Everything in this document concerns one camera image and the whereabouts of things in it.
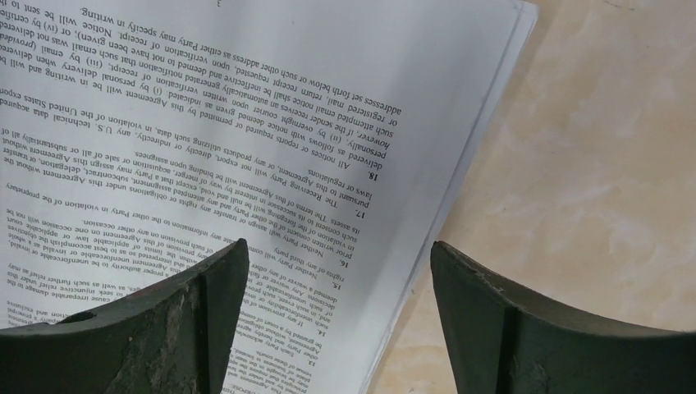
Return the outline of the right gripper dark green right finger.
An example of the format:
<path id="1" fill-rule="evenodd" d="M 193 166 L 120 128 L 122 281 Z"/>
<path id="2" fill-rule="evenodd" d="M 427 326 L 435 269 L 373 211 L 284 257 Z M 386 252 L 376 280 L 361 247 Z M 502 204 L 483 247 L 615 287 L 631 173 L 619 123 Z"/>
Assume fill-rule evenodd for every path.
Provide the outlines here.
<path id="1" fill-rule="evenodd" d="M 695 335 L 576 309 L 444 242 L 433 289 L 460 393 L 692 393 Z"/>

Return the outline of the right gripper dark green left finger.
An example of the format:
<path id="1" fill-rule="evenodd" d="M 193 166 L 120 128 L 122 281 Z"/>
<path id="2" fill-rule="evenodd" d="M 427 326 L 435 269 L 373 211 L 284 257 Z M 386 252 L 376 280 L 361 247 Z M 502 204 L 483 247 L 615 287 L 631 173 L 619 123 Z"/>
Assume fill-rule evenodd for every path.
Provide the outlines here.
<path id="1" fill-rule="evenodd" d="M 249 271 L 238 240 L 55 324 L 1 332 L 4 393 L 219 393 Z"/>

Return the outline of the printed white paper sheets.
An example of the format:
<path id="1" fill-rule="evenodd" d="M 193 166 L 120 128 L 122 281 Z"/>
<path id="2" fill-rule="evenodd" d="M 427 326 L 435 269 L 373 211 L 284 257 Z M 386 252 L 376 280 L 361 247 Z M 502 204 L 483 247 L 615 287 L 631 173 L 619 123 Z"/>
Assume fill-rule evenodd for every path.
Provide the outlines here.
<path id="1" fill-rule="evenodd" d="M 526 1 L 4 1 L 1 332 L 244 240 L 222 393 L 364 393 Z"/>

